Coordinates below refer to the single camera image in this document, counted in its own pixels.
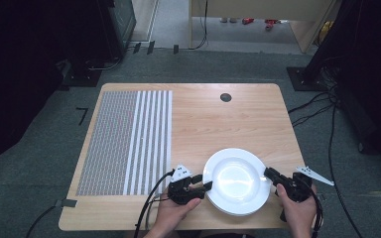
wrist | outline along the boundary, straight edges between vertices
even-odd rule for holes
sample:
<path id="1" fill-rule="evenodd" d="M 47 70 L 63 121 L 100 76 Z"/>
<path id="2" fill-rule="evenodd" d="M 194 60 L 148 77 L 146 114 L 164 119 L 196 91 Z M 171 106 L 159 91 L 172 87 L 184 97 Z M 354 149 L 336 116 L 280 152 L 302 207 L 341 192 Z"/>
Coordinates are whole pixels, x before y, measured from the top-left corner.
<path id="1" fill-rule="evenodd" d="M 311 238 L 311 230 L 293 230 L 292 229 L 292 237 L 293 238 Z"/>
<path id="2" fill-rule="evenodd" d="M 158 226 L 154 226 L 144 238 L 165 238 L 170 232 L 159 229 Z"/>
<path id="3" fill-rule="evenodd" d="M 293 238 L 311 238 L 312 237 L 311 227 L 304 228 L 300 226 L 299 227 L 290 226 L 290 230 L 291 230 Z"/>

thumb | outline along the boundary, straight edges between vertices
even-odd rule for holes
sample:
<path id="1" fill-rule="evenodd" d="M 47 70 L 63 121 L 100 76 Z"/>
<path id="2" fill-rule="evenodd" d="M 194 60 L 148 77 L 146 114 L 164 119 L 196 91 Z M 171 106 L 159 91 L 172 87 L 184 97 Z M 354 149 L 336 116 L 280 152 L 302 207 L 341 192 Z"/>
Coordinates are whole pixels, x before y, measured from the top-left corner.
<path id="1" fill-rule="evenodd" d="M 200 204 L 200 202 L 200 198 L 194 198 L 190 200 L 190 202 L 188 202 L 188 204 L 186 205 L 187 212 L 194 210 Z"/>
<path id="2" fill-rule="evenodd" d="M 278 192 L 278 196 L 280 196 L 282 200 L 289 199 L 289 197 L 287 196 L 286 189 L 280 183 L 277 184 L 277 192 Z"/>

red object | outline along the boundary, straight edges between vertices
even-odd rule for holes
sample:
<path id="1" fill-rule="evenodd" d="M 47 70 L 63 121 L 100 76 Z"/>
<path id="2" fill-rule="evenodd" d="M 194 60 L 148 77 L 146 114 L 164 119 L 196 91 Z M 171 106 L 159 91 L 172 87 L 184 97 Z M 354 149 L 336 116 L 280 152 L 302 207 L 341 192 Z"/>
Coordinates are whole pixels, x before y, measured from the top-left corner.
<path id="1" fill-rule="evenodd" d="M 249 23 L 253 23 L 253 21 L 255 21 L 255 19 L 253 19 L 253 18 L 243 18 L 242 19 L 243 25 L 247 25 Z"/>
<path id="2" fill-rule="evenodd" d="M 273 27 L 274 27 L 274 24 L 278 23 L 278 20 L 270 20 L 270 19 L 267 19 L 265 20 L 265 23 L 267 24 L 267 26 L 265 27 L 266 30 L 271 30 Z"/>

wooden table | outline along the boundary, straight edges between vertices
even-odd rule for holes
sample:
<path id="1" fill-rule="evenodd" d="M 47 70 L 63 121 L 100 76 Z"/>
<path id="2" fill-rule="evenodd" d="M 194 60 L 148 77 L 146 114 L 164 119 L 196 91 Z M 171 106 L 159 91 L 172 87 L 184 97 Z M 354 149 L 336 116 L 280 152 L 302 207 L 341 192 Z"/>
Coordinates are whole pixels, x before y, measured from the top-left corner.
<path id="1" fill-rule="evenodd" d="M 205 16 L 205 0 L 189 0 L 189 47 L 192 18 Z M 209 0 L 206 17 L 291 20 L 302 53 L 317 37 L 336 0 Z"/>
<path id="2" fill-rule="evenodd" d="M 146 195 L 77 196 L 79 179 L 94 131 L 103 92 L 171 90 L 171 167 L 183 164 L 194 175 L 202 174 L 206 161 L 225 148 L 240 148 L 256 155 L 266 165 L 291 176 L 304 161 L 287 109 L 276 84 L 157 84 L 108 83 L 103 85 L 67 195 L 77 200 L 75 208 L 65 207 L 62 230 L 133 230 Z M 220 100 L 229 93 L 231 101 Z M 271 193 L 254 214 L 237 217 L 216 209 L 208 199 L 191 212 L 178 229 L 259 229 L 286 227 L 279 219 L 282 208 Z M 151 212 L 155 220 L 157 204 Z"/>

gray carpet floor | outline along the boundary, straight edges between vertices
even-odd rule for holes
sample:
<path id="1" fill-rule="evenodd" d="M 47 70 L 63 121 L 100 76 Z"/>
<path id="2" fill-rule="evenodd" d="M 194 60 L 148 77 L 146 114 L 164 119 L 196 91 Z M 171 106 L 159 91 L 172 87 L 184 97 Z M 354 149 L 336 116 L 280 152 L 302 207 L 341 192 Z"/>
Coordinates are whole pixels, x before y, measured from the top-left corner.
<path id="1" fill-rule="evenodd" d="M 0 156 L 0 237 L 24 237 L 35 219 L 56 199 L 64 198 L 77 163 L 92 110 L 107 82 L 277 83 L 288 109 L 309 101 L 315 92 L 294 91 L 286 66 L 306 66 L 306 55 L 231 53 L 145 49 L 104 71 L 95 88 L 56 91 L 35 118 L 22 140 Z M 291 114 L 292 121 L 326 106 L 326 101 Z M 87 107 L 82 125 L 78 125 Z M 336 110 L 332 165 L 346 208 L 363 237 L 381 237 L 381 156 L 363 155 L 343 111 Z M 295 133 L 305 162 L 330 178 L 327 158 L 331 111 L 297 126 Z M 324 225 L 319 237 L 356 237 L 333 187 L 317 182 L 322 194 Z M 122 231 L 59 229 L 59 209 L 46 215 L 32 237 L 123 237 Z M 290 237 L 287 230 L 258 230 L 257 237 Z"/>

